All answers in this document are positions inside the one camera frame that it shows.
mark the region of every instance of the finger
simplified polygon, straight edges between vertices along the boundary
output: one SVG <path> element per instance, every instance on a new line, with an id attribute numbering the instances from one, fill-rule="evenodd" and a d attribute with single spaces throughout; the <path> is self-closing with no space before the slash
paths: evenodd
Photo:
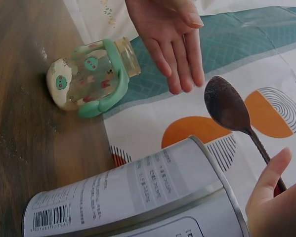
<path id="1" fill-rule="evenodd" d="M 168 77 L 169 90 L 172 94 L 176 95 L 181 92 L 181 85 L 179 82 L 179 77 L 177 73 L 177 64 L 175 55 L 173 52 L 173 47 L 171 43 L 161 43 L 161 51 L 167 63 L 171 68 L 171 76 Z"/>
<path id="2" fill-rule="evenodd" d="M 156 67 L 165 76 L 171 76 L 171 68 L 167 61 L 165 60 L 163 53 L 160 49 L 158 42 L 155 39 L 143 39 L 143 42 L 151 55 Z"/>
<path id="3" fill-rule="evenodd" d="M 271 159 L 261 173 L 255 188 L 253 189 L 246 207 L 246 212 L 252 205 L 262 203 L 273 198 L 274 188 L 276 187 L 282 173 L 289 165 L 291 159 L 292 153 L 288 148 L 283 149 L 279 154 Z"/>
<path id="4" fill-rule="evenodd" d="M 174 9 L 184 21 L 186 25 L 191 28 L 201 28 L 204 26 L 197 8 L 192 0 L 155 0 L 156 2 Z"/>
<path id="5" fill-rule="evenodd" d="M 186 54 L 190 65 L 193 82 L 196 86 L 202 86 L 205 82 L 205 76 L 199 31 L 194 30 L 188 34 L 185 34 L 184 38 Z"/>
<path id="6" fill-rule="evenodd" d="M 181 88 L 185 92 L 190 92 L 193 88 L 189 64 L 186 57 L 184 39 L 178 39 L 172 42 L 173 51 L 177 64 L 178 76 Z"/>

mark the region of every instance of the spoon bowl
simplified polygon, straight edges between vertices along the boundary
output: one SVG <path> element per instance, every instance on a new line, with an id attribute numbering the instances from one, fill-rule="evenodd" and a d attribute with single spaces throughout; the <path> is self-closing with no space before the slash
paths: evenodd
<path id="1" fill-rule="evenodd" d="M 210 116 L 220 126 L 250 135 L 251 121 L 246 104 L 225 79 L 214 76 L 205 88 L 205 104 Z"/>

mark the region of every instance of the green cartoon face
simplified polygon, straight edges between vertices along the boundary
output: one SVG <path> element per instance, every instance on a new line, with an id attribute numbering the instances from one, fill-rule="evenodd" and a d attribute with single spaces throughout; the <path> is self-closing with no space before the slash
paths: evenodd
<path id="1" fill-rule="evenodd" d="M 58 90 L 63 90 L 67 87 L 67 80 L 64 76 L 59 75 L 57 79 L 55 80 L 55 86 Z"/>
<path id="2" fill-rule="evenodd" d="M 84 66 L 90 71 L 95 71 L 98 65 L 98 60 L 95 57 L 89 57 L 84 61 Z"/>

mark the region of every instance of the hand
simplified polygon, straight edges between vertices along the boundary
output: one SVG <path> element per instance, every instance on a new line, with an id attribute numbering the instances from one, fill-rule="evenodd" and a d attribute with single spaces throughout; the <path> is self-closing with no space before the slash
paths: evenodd
<path id="1" fill-rule="evenodd" d="M 190 92 L 204 83 L 199 28 L 203 26 L 191 0 L 125 0 L 134 26 L 169 90 Z"/>
<path id="2" fill-rule="evenodd" d="M 249 198 L 246 213 L 252 237 L 296 237 L 296 184 L 273 197 L 291 158 L 290 150 L 283 149 L 271 159 Z"/>

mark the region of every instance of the barcode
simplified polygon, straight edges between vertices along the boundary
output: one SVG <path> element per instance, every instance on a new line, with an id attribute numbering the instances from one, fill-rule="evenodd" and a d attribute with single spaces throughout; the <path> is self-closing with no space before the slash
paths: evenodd
<path id="1" fill-rule="evenodd" d="M 58 224 L 71 224 L 71 204 L 34 213 L 34 229 Z"/>

